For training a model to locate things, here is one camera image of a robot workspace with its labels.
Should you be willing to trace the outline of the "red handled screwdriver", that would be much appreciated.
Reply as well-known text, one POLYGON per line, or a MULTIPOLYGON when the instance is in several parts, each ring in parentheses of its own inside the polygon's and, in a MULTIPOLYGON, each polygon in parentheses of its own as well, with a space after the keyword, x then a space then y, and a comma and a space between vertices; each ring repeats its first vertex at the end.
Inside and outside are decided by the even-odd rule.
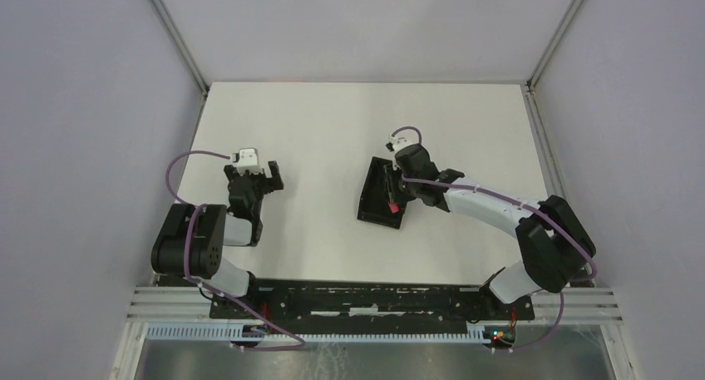
POLYGON ((392 214, 396 214, 400 210, 399 205, 395 202, 388 202, 387 205, 392 214))

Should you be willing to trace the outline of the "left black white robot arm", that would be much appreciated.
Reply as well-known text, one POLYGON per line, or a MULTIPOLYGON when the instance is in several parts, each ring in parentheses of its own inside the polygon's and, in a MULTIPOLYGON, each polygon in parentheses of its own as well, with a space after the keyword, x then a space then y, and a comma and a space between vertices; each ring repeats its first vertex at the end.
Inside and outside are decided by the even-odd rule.
POLYGON ((284 189, 277 161, 269 161, 268 168, 241 170, 226 165, 226 205, 208 204, 199 209, 187 203, 173 204, 151 251, 154 272, 194 281, 223 297, 230 295, 233 313, 245 320, 254 318, 261 309, 260 296, 249 290, 254 275, 225 259, 224 248, 258 245, 264 227, 264 197, 284 189))

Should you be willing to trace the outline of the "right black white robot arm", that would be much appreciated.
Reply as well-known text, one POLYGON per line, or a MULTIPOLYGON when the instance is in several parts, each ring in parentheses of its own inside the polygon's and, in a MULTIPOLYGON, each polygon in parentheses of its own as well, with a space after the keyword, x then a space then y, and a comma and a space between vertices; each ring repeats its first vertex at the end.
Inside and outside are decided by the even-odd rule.
POLYGON ((487 188, 453 170, 438 170, 418 142, 392 138, 386 144, 392 160, 385 169, 390 206, 420 200, 447 213, 466 215, 513 237, 520 260, 500 269, 484 283, 481 312, 501 320, 514 302, 539 291, 554 294, 584 269, 596 274, 596 248, 569 203, 558 195, 545 200, 521 199, 487 188))

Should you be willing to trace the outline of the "black plastic bin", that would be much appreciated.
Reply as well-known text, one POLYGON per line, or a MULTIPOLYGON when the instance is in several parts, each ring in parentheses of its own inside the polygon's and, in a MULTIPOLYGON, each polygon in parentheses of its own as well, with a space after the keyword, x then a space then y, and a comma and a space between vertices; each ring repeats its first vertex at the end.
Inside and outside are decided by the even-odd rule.
POLYGON ((400 229, 402 219, 409 202, 402 195, 399 211, 392 214, 387 205, 384 189, 382 168, 384 165, 393 165, 391 160, 374 156, 362 187, 358 201, 357 219, 362 222, 381 225, 391 229, 400 229))

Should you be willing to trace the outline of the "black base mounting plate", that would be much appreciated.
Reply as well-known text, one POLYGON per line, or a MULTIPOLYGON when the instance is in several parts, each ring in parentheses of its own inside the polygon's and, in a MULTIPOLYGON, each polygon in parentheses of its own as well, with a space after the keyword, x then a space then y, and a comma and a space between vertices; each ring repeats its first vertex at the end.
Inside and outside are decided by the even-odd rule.
POLYGON ((530 298, 504 304, 475 285, 258 278, 242 300, 296 334, 460 334, 468 324, 535 319, 530 298))

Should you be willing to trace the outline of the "aluminium front rail frame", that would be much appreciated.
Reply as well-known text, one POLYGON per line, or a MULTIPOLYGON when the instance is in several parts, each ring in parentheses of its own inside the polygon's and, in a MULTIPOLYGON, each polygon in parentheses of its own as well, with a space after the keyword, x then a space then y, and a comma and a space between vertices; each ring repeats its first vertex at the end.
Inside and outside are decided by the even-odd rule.
MULTIPOLYGON (((623 315, 611 289, 567 288, 563 291, 563 325, 622 325, 623 315)), ((209 301, 191 287, 138 287, 127 311, 136 322, 210 323, 209 301)), ((534 317, 521 318, 520 324, 550 325, 560 311, 560 297, 540 292, 530 296, 534 317)))

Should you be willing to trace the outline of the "right aluminium corner post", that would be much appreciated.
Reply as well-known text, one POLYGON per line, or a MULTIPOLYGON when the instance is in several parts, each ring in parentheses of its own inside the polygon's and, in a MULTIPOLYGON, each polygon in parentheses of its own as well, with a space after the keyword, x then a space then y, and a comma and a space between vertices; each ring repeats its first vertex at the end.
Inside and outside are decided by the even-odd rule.
POLYGON ((581 8, 587 0, 570 0, 568 7, 564 11, 558 26, 550 37, 539 61, 536 63, 534 70, 526 81, 526 86, 529 90, 535 89, 540 82, 541 77, 545 73, 546 67, 550 64, 553 55, 558 50, 564 37, 567 35, 569 28, 574 20, 579 15, 581 8))

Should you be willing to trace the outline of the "aluminium corner post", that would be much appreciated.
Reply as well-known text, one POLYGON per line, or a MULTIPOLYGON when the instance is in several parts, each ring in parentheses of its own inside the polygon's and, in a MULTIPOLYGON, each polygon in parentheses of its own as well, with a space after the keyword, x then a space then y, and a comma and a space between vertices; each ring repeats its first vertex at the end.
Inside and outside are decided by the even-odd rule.
POLYGON ((184 37, 182 36, 174 18, 172 17, 165 0, 147 0, 155 15, 158 17, 161 26, 165 30, 167 37, 177 51, 180 60, 185 65, 188 73, 202 97, 207 97, 210 91, 205 77, 203 76, 199 66, 188 48, 184 37))
POLYGON ((558 26, 550 37, 539 61, 536 63, 534 70, 526 81, 526 86, 529 90, 535 89, 540 82, 541 77, 545 73, 546 67, 550 64, 553 55, 558 50, 564 37, 567 35, 569 28, 574 20, 579 15, 581 8, 587 0, 570 0, 568 7, 564 11, 558 26))

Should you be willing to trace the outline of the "left aluminium corner post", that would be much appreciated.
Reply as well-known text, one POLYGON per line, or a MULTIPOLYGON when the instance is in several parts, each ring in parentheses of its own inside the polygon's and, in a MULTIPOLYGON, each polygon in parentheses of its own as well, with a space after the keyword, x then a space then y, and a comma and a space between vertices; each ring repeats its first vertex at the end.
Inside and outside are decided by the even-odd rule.
POLYGON ((165 30, 167 37, 177 51, 180 60, 185 65, 188 73, 202 97, 207 97, 210 91, 205 77, 203 76, 199 66, 188 48, 184 37, 182 36, 174 18, 172 17, 165 0, 147 0, 155 15, 158 17, 161 26, 165 30))

